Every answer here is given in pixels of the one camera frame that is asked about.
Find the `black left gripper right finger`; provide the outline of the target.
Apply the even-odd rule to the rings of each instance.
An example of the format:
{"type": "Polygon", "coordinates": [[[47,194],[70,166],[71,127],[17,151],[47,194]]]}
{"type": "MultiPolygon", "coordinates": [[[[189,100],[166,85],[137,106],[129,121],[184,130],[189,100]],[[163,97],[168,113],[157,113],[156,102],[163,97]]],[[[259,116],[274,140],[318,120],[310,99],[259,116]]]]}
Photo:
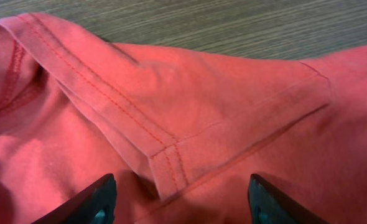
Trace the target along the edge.
{"type": "Polygon", "coordinates": [[[327,224],[259,174],[252,174],[248,202],[253,224],[327,224]]]}

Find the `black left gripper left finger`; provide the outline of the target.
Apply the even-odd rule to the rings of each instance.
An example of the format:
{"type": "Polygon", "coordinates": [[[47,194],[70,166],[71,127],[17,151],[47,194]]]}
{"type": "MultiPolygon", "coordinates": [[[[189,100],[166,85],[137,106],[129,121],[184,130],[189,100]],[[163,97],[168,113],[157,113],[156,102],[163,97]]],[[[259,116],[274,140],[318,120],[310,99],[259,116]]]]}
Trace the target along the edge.
{"type": "Polygon", "coordinates": [[[117,186],[106,174],[34,224],[113,224],[117,186]]]}

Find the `red t-shirt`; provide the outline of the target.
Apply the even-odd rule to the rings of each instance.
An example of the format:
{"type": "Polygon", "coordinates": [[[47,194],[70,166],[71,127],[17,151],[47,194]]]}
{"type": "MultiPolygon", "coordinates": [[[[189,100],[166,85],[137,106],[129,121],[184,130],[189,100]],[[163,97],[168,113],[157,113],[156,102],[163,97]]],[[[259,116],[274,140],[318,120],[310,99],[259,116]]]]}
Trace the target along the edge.
{"type": "Polygon", "coordinates": [[[367,223],[367,45],[254,60],[0,19],[0,223],[107,173],[116,223],[249,223],[253,173],[329,223],[367,223]]]}

